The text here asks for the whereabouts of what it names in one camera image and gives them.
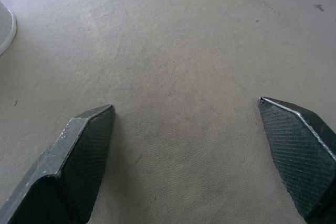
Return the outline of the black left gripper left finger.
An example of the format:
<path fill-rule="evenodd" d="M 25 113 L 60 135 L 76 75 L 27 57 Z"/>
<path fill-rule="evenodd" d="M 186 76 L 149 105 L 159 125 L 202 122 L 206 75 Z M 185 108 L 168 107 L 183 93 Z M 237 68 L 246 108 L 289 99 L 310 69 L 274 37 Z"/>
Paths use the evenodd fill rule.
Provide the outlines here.
<path fill-rule="evenodd" d="M 87 223 L 105 172 L 115 108 L 73 117 L 1 208 L 1 223 Z"/>

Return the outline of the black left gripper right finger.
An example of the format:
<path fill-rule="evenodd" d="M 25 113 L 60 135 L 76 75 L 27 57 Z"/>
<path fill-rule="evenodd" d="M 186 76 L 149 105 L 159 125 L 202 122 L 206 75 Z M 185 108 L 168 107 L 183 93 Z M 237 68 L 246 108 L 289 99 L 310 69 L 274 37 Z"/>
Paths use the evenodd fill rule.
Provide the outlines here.
<path fill-rule="evenodd" d="M 306 223 L 335 223 L 335 133 L 316 113 L 260 97 L 276 169 Z"/>

